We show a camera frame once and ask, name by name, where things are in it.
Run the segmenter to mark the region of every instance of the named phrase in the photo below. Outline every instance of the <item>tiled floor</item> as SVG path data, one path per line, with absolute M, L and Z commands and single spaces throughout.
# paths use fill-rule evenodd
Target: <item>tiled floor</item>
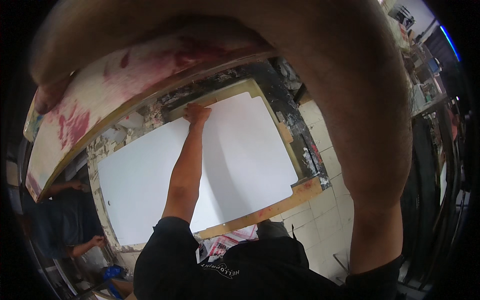
M 332 187 L 317 197 L 272 218 L 281 221 L 303 244 L 313 271 L 334 279 L 345 277 L 345 271 L 333 258 L 347 266 L 353 230 L 353 201 L 341 174 L 341 167 L 332 147 L 322 113 L 313 101 L 299 108 L 315 141 Z

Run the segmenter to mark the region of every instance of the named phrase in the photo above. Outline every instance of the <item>dark shirt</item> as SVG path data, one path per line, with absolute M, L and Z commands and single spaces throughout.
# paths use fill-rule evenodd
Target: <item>dark shirt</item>
M 289 237 L 230 248 L 221 261 L 197 264 L 189 224 L 161 219 L 138 257 L 134 293 L 145 299 L 394 299 L 400 258 L 350 275 L 340 287 L 302 263 L 305 250 Z
M 24 193 L 22 206 L 31 220 L 32 241 L 45 257 L 68 257 L 67 246 L 83 241 L 83 192 L 66 189 L 52 197 L 35 203 L 28 192 Z

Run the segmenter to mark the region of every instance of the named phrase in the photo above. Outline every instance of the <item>hand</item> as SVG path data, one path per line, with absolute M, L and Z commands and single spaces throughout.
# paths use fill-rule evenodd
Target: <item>hand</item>
M 211 108 L 204 108 L 196 103 L 189 103 L 183 109 L 183 118 L 190 122 L 191 125 L 204 124 L 210 116 Z
M 83 188 L 83 184 L 80 180 L 71 180 L 68 182 L 68 185 L 76 190 L 81 190 Z
M 105 243 L 105 237 L 101 237 L 99 235 L 96 235 L 94 237 L 92 237 L 92 239 L 90 240 L 90 242 L 92 243 L 92 245 L 94 246 L 98 246 L 98 247 L 105 247 L 106 243 Z

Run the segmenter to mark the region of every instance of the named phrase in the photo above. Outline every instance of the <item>white board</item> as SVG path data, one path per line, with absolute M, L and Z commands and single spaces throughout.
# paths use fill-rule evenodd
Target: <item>white board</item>
M 242 93 L 209 107 L 192 232 L 290 197 L 290 185 L 298 180 L 261 97 Z M 153 233 L 188 127 L 188 121 L 177 119 L 98 163 L 105 206 L 120 245 L 147 242 Z

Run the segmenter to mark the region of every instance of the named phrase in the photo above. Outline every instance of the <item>printed logo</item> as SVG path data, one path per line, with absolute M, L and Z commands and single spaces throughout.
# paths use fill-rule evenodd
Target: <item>printed logo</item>
M 225 263 L 221 263 L 218 265 L 214 264 L 200 264 L 200 266 L 204 270 L 216 270 L 219 272 L 222 276 L 225 276 L 228 279 L 233 279 L 233 276 L 238 275 L 240 273 L 240 270 L 230 270 Z

